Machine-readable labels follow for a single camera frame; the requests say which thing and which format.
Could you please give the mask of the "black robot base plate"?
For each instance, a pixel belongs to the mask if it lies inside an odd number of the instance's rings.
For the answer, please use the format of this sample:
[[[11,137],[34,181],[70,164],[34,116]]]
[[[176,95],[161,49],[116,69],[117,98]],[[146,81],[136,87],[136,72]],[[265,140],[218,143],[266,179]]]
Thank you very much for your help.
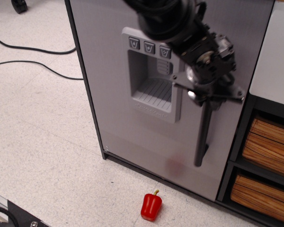
[[[16,218],[20,227],[49,227],[45,222],[22,209],[13,202],[7,202],[8,211]]]

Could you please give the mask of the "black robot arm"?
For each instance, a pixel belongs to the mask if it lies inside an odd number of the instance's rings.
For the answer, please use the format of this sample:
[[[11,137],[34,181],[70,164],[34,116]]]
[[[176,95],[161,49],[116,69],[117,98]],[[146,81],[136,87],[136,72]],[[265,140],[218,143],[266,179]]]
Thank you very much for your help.
[[[165,43],[186,64],[186,71],[171,76],[171,80],[187,90],[197,105],[215,102],[218,109],[227,100],[243,102],[245,91],[232,75],[236,70],[233,44],[203,23],[206,2],[127,0],[126,4],[137,13],[142,32]]]

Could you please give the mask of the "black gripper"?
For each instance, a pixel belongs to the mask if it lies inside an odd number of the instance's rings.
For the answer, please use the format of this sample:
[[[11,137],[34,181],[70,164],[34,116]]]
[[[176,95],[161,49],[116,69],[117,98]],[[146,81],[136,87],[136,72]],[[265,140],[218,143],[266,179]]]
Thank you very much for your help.
[[[191,68],[172,74],[171,81],[175,87],[187,91],[189,98],[197,106],[201,107],[206,100],[210,100],[211,111],[218,111],[227,100],[242,103],[246,96],[246,92],[236,84],[221,85],[216,81],[205,84],[197,82]]]

